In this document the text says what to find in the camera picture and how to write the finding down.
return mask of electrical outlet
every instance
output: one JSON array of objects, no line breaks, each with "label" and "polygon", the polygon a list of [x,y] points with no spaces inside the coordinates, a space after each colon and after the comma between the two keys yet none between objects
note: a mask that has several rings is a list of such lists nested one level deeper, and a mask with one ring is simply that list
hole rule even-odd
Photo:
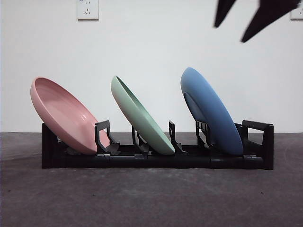
[{"label": "electrical outlet", "polygon": [[77,0],[78,20],[99,20],[99,0]]},{"label": "electrical outlet", "polygon": [[303,20],[303,0],[299,1],[299,7],[291,11],[291,20]]}]

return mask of plate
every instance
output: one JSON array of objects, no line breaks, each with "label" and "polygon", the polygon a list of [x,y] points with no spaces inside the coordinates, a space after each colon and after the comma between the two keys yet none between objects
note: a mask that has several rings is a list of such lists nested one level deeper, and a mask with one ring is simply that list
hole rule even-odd
[{"label": "plate", "polygon": [[115,101],[130,124],[155,151],[173,155],[175,149],[159,125],[119,77],[114,77],[111,90]]},{"label": "plate", "polygon": [[[82,154],[97,153],[98,121],[71,93],[49,79],[36,78],[30,96],[38,115],[58,138]],[[100,141],[104,147],[109,145],[105,131],[100,132]]]},{"label": "plate", "polygon": [[219,96],[193,68],[181,78],[186,104],[196,121],[205,122],[211,130],[211,141],[231,155],[242,155],[243,145],[238,130]]}]

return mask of gray carpet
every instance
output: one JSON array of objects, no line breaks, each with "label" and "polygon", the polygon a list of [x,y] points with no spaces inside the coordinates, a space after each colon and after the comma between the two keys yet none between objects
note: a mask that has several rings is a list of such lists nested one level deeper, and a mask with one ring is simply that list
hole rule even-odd
[{"label": "gray carpet", "polygon": [[40,153],[39,133],[1,134],[2,227],[303,226],[303,133],[275,134],[274,170],[41,169]]}]

